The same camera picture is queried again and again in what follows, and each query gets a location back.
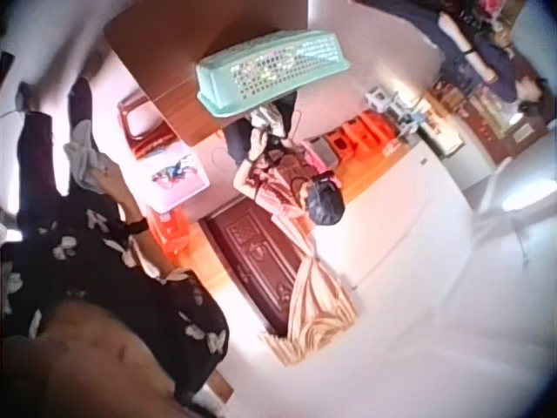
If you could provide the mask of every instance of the dark pants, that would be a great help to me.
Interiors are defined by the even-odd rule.
[[[89,83],[79,78],[72,86],[69,99],[70,128],[81,121],[92,120],[92,94]],[[95,140],[92,146],[97,149]],[[32,111],[25,115],[23,129],[17,143],[19,161],[19,212],[17,224],[23,236],[37,233],[38,228],[50,228],[59,219],[62,196],[56,188],[52,159],[52,117]],[[70,178],[69,199],[92,201],[111,216],[118,214],[117,205],[110,198],[79,187]]]
[[[294,113],[297,96],[298,93],[293,91],[287,96],[273,102],[282,116],[285,134],[287,137],[292,128],[292,114]],[[252,124],[246,118],[241,118],[223,128],[223,133],[226,139],[226,147],[228,148],[228,155],[232,157],[232,159],[236,162],[236,165],[242,164],[242,161],[245,160],[250,148],[252,147],[252,129]],[[267,142],[266,151],[282,149],[283,146],[280,142],[281,139],[282,138],[271,135]]]

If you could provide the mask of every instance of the light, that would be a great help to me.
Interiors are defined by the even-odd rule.
[[[511,194],[503,200],[502,207],[505,212],[519,211],[555,192],[557,192],[557,183],[554,180],[537,181]]]
[[[6,231],[6,242],[19,242],[23,239],[21,231],[17,229],[9,229]]]
[[[511,125],[516,125],[520,122],[520,120],[524,117],[524,113],[514,113],[514,115],[511,117],[511,120],[508,121],[509,124]]]

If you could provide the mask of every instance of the person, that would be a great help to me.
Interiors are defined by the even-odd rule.
[[[104,194],[74,178],[67,196],[58,193],[52,120],[33,91],[18,92],[23,240],[0,251],[3,397],[28,416],[214,416],[192,397],[226,356],[222,310],[193,271],[164,256],[109,158],[91,170]],[[71,88],[69,117],[73,132],[91,125],[87,77]],[[158,277],[144,273],[133,246]]]
[[[503,102],[532,112],[542,96],[541,80],[518,78],[508,54],[466,24],[443,11],[412,0],[359,0],[360,3],[405,19],[440,51],[441,75],[469,94],[485,85]]]
[[[337,224],[345,211],[334,173],[309,164],[300,148],[288,139],[297,92],[273,102],[282,118],[285,137],[254,128],[241,118],[223,129],[230,156],[238,170],[234,187],[273,215],[308,215],[320,226]]]

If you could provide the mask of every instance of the wooden table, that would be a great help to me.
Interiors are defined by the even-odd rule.
[[[107,27],[108,42],[188,145],[231,122],[198,102],[195,64],[276,30],[307,27],[307,0],[144,0]]]

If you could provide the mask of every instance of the hand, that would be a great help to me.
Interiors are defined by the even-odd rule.
[[[251,138],[252,147],[250,148],[248,156],[251,161],[255,161],[263,153],[267,147],[267,139],[267,132],[262,132],[258,128],[253,128]]]
[[[106,170],[104,172],[92,168],[89,173],[98,182],[101,189],[113,198],[115,202],[122,206],[135,205],[135,199],[131,194],[130,188],[125,184],[120,166],[110,158],[106,157]]]

